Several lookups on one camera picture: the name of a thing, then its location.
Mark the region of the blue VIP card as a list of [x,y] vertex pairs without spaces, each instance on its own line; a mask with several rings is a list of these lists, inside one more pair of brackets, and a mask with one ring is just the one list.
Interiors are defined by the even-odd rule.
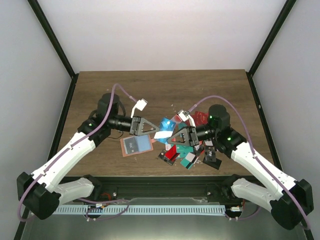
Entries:
[[159,131],[154,135],[154,139],[160,143],[167,144],[167,139],[172,136],[175,127],[176,123],[173,120],[164,117],[159,124]]

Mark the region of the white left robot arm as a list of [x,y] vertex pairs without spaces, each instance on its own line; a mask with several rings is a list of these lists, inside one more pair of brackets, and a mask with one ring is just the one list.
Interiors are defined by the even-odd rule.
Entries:
[[17,178],[19,203],[36,217],[45,220],[55,210],[68,202],[81,199],[97,202],[102,196],[101,182],[91,175],[62,184],[66,174],[86,155],[97,148],[112,130],[128,132],[133,136],[144,136],[159,131],[159,128],[143,117],[135,116],[135,110],[142,111],[145,99],[135,102],[131,115],[119,114],[124,110],[120,97],[106,93],[69,142],[47,163],[31,174],[22,172]]

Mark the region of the red stripe card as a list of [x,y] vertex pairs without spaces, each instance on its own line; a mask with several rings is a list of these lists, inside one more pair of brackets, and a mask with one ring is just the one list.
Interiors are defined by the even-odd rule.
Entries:
[[177,150],[177,146],[173,145],[166,153],[165,157],[169,159],[169,161],[174,162],[176,158],[180,155],[180,153]]

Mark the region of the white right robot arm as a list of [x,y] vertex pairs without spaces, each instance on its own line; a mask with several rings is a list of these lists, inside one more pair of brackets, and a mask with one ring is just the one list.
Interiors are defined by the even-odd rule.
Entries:
[[171,136],[167,140],[169,144],[195,147],[200,142],[210,141],[214,150],[243,166],[262,184],[238,178],[222,188],[225,200],[248,200],[270,212],[286,230],[294,229],[314,210],[311,185],[305,179],[296,180],[284,173],[259,154],[248,138],[231,127],[230,114],[223,105],[210,106],[207,123],[199,126],[188,111],[181,110],[177,116],[189,125]]

